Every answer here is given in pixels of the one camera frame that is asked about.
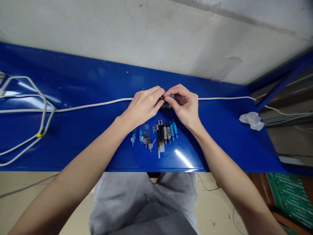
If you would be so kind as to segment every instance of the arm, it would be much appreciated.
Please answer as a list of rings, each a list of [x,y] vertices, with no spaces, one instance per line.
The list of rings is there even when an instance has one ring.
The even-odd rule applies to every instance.
[[[9,234],[59,234],[127,134],[156,115],[164,92],[159,86],[137,92],[128,109],[35,198]]]
[[[181,98],[171,98],[170,94]],[[210,171],[240,214],[249,234],[284,234],[258,190],[241,168],[207,133],[198,115],[198,96],[182,85],[169,89],[165,100],[198,141]]]

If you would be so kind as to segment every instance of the forearm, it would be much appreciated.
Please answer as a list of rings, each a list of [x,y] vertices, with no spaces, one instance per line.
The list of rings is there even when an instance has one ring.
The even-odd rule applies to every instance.
[[[202,124],[191,132],[201,146],[211,173],[240,214],[248,233],[286,234],[249,177],[212,139]]]
[[[116,118],[37,196],[11,230],[12,234],[59,233],[98,182],[116,149],[131,131],[122,119]]]
[[[197,139],[210,171],[234,205],[255,212],[269,212],[258,190],[242,169],[212,139],[202,125],[191,130]]]

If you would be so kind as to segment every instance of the person's left hand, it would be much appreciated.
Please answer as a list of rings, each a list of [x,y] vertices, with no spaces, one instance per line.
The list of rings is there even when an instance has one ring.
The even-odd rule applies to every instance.
[[[159,86],[137,92],[121,117],[125,118],[125,121],[131,125],[132,129],[135,129],[157,114],[157,111],[164,103],[164,100],[158,101],[158,99],[164,93],[165,90]]]

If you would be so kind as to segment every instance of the wall stain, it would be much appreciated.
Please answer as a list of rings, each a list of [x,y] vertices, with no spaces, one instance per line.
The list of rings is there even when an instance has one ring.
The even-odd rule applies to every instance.
[[[305,41],[311,42],[313,40],[313,37],[305,38],[305,37],[298,36],[297,33],[293,30],[286,29],[286,28],[279,28],[277,26],[253,19],[253,18],[248,17],[248,16],[243,16],[243,15],[240,15],[240,14],[237,14],[237,13],[231,12],[229,10],[225,10],[225,9],[220,9],[219,8],[220,3],[214,4],[214,5],[207,5],[207,4],[204,4],[202,2],[191,1],[191,0],[169,0],[169,1],[180,3],[180,4],[183,4],[185,6],[193,7],[193,8],[199,9],[199,10],[208,11],[208,12],[211,12],[213,14],[217,14],[217,15],[224,16],[227,18],[231,18],[233,20],[241,21],[241,22],[248,23],[251,25],[261,26],[261,27],[264,27],[264,28],[267,28],[270,30],[274,30],[274,31],[279,32],[279,33],[288,34],[291,36],[297,36],[298,38],[301,38]]]

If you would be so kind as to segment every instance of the yellow cable tie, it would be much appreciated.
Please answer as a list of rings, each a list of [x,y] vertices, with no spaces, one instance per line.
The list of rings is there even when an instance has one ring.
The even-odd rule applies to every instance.
[[[44,137],[44,135],[42,135],[42,134],[38,133],[38,134],[36,135],[36,137],[38,137],[38,138],[42,138],[42,137]]]

